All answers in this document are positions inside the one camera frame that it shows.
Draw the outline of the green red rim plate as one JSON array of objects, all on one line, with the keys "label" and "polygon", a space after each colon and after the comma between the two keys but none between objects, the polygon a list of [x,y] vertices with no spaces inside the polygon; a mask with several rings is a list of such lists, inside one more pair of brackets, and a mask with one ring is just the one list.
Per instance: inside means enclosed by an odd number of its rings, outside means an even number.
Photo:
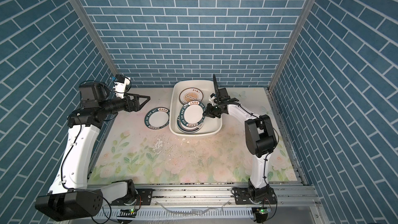
[{"label": "green red rim plate", "polygon": [[177,127],[180,131],[184,132],[184,133],[195,133],[198,132],[199,130],[201,130],[201,128],[203,127],[204,123],[199,124],[196,127],[186,127],[184,125],[181,124],[181,122],[177,121]]}]

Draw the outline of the orange sunburst plate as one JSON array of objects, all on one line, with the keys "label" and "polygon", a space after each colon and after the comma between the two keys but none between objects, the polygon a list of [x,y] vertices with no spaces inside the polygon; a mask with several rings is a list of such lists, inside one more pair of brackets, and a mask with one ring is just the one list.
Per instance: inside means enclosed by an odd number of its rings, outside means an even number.
[{"label": "orange sunburst plate", "polygon": [[179,101],[182,105],[185,105],[191,101],[201,102],[204,97],[203,92],[198,88],[186,88],[179,95]]}]

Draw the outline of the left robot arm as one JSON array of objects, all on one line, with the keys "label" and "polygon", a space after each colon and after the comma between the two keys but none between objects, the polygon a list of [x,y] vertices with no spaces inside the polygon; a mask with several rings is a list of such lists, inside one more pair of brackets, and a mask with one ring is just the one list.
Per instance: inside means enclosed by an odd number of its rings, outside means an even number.
[{"label": "left robot arm", "polygon": [[130,80],[116,79],[112,88],[97,81],[79,86],[81,107],[68,116],[65,153],[54,182],[35,208],[56,222],[96,216],[114,201],[136,204],[138,192],[131,179],[89,190],[88,173],[94,143],[106,117],[140,111],[150,97],[129,93]]}]

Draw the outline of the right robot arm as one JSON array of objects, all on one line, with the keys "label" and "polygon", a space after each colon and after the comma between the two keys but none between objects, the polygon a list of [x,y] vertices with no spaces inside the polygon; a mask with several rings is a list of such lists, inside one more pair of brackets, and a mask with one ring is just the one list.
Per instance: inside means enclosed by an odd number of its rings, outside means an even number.
[{"label": "right robot arm", "polygon": [[267,175],[268,162],[278,145],[279,135],[270,117],[257,115],[245,109],[238,99],[229,96],[226,88],[219,88],[214,84],[214,91],[203,116],[220,118],[222,114],[228,114],[244,124],[246,147],[253,155],[247,188],[248,197],[253,203],[276,205],[277,196],[269,184]]}]

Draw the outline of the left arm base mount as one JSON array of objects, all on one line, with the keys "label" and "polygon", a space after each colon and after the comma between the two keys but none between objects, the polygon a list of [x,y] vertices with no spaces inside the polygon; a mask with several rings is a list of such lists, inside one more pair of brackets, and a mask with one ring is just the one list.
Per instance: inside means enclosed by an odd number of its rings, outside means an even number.
[{"label": "left arm base mount", "polygon": [[117,199],[111,203],[111,206],[149,206],[152,200],[153,189],[144,188],[136,189],[136,191],[130,195]]}]

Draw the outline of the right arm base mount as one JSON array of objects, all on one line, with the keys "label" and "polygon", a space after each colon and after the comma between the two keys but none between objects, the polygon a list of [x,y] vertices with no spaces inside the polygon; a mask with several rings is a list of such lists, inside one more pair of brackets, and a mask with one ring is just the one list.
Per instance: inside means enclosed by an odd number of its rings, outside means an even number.
[{"label": "right arm base mount", "polygon": [[259,189],[255,189],[252,186],[247,188],[233,187],[231,193],[237,205],[277,204],[277,196],[274,189],[270,186]]}]

